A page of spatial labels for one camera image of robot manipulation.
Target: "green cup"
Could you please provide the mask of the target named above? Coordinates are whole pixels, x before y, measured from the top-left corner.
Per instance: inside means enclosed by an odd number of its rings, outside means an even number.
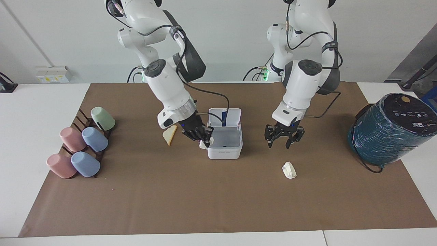
[[[102,107],[93,108],[91,117],[102,131],[111,130],[115,126],[114,118]]]

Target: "brown paper mat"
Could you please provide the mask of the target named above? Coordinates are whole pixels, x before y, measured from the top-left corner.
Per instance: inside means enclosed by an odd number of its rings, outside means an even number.
[[[367,104],[355,83],[341,83],[323,118],[304,119],[305,136],[288,150],[286,138],[272,149],[264,140],[282,84],[196,86],[242,109],[238,160],[209,160],[180,127],[168,147],[156,121],[162,105],[148,85],[92,84],[81,109],[102,106],[118,125],[98,178],[50,172],[20,237],[437,227],[402,162],[373,174],[352,155],[346,135]],[[200,112],[225,107],[221,97],[189,91]],[[322,113],[333,97],[317,95],[308,114]],[[282,172],[288,161],[296,179]]]

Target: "wall outlet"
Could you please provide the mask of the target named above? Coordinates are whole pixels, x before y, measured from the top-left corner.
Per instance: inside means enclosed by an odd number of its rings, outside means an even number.
[[[50,83],[58,83],[59,80],[56,78],[56,71],[48,71],[45,77],[49,79]]]
[[[69,83],[73,75],[66,67],[36,67],[36,78],[41,83]]]
[[[50,79],[45,77],[46,73],[47,73],[47,71],[39,71],[36,73],[36,78],[38,79],[38,81],[40,83],[49,83],[50,82]]]
[[[56,79],[61,83],[69,83],[72,77],[73,75],[68,70],[56,72]]]

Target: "pink cup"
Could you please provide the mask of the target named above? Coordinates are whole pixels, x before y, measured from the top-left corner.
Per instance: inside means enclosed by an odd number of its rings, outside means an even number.
[[[47,159],[47,166],[49,166],[52,172],[63,179],[71,178],[77,172],[73,164],[71,164],[70,158],[60,154],[51,155]]]
[[[64,128],[59,135],[62,142],[73,152],[81,151],[87,146],[82,138],[82,134],[74,128]]]

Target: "wrapped cylinder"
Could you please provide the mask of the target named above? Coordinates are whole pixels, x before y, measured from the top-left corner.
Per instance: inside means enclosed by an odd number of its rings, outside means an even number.
[[[385,165],[437,134],[437,115],[424,102],[409,95],[385,95],[350,128],[352,150],[372,165]]]

